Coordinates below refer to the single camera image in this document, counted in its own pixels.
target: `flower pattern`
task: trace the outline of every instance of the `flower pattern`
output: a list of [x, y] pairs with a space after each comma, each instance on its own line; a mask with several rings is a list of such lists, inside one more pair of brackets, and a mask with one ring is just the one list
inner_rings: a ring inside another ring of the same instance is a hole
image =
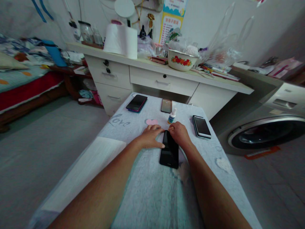
[[189, 59], [187, 60], [180, 59], [178, 56], [172, 57], [172, 62], [181, 64], [183, 66], [190, 66], [192, 64], [192, 62]]

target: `pillow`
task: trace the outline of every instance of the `pillow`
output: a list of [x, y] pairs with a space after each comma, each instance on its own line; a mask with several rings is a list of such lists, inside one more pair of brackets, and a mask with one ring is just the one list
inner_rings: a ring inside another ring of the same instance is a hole
[[28, 69], [29, 67], [21, 64], [14, 58], [0, 52], [0, 69]]

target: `washing machine door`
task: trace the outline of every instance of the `washing machine door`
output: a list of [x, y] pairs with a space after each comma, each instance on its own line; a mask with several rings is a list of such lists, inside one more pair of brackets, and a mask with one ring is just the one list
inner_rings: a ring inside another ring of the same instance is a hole
[[263, 149], [296, 139], [305, 134], [305, 119], [279, 116], [250, 122], [228, 136], [230, 146], [237, 149]]

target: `white smartphone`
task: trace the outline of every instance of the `white smartphone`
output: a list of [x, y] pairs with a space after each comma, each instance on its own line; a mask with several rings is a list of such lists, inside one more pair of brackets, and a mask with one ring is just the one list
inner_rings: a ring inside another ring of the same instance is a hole
[[207, 126], [206, 120], [199, 116], [194, 116], [194, 120], [197, 129], [197, 134], [201, 137], [211, 138], [211, 133], [209, 127]]

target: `desk drawer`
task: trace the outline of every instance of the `desk drawer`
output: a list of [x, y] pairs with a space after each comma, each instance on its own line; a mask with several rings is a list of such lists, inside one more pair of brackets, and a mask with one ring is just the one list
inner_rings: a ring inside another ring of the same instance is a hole
[[121, 105], [131, 93], [131, 90], [100, 83], [95, 83], [95, 86], [103, 104], [107, 102]]
[[142, 68], [130, 66], [129, 69], [131, 83], [153, 87], [159, 90], [192, 96], [199, 84], [195, 81], [164, 75]]
[[106, 66], [104, 59], [88, 55], [85, 57], [94, 82], [131, 89], [128, 65], [109, 60], [109, 66]]
[[114, 103], [103, 103], [106, 114], [109, 116], [114, 115], [114, 113], [120, 108], [120, 105]]

